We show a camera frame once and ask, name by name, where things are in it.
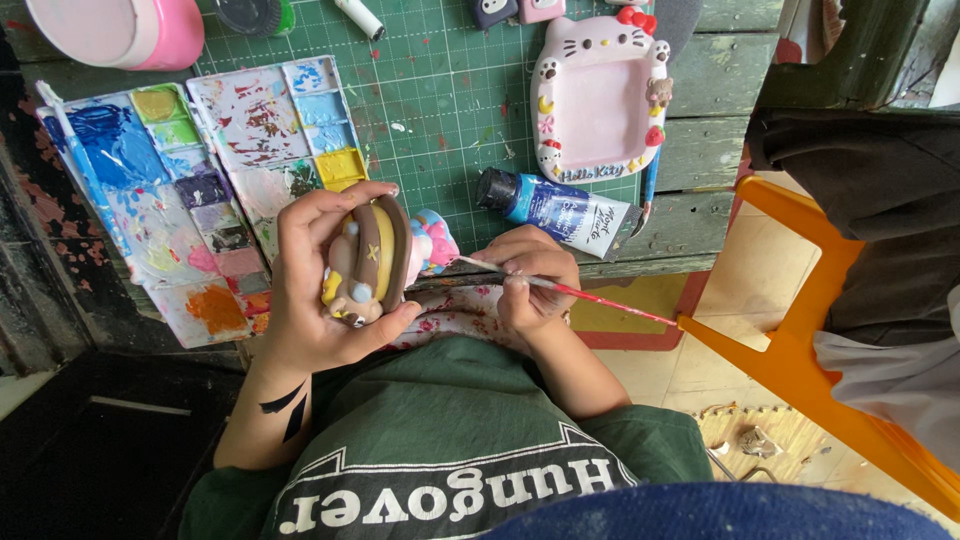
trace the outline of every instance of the pink bow decoration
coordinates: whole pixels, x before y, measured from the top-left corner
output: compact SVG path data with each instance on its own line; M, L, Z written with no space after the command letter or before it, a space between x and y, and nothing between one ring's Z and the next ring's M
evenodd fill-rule
M553 133L553 114L547 116L545 120L538 120L537 130L542 134L552 134Z

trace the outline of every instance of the green cutting mat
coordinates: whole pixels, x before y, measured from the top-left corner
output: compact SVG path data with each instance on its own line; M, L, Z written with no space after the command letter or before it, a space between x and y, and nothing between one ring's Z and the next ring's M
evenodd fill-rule
M386 36L372 42L333 0L295 0L287 37L244 37L209 0L197 73L208 75L331 54L337 62L372 180L400 184L408 212L428 208L450 225L461 251L486 247L514 225L473 204L480 172L539 172L530 120L530 76L546 23L516 18L478 32L466 0L364 0ZM646 8L652 12L653 2ZM567 17L615 14L597 0L567 0ZM639 174L580 187L637 201Z

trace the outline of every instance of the acrylic paint tube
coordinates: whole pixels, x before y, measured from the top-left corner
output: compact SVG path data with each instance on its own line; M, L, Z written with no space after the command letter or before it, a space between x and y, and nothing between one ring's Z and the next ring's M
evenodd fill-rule
M555 184L533 174L492 167L476 188L477 206L499 210L514 223L529 223L558 242L613 262L640 218L640 208Z

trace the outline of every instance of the pink container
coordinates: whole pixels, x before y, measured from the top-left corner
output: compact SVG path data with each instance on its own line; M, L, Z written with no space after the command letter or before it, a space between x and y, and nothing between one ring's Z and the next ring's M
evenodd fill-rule
M194 0L27 0L27 8L54 46L89 65L176 71L204 48Z

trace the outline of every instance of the black cap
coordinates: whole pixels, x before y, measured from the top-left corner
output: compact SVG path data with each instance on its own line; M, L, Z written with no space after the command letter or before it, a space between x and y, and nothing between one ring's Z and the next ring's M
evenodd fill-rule
M487 167L487 170L480 173L474 196L478 207L502 211L514 201L515 194L516 175L514 173Z
M213 0L211 4L224 24L253 37L272 36L283 11L280 0Z

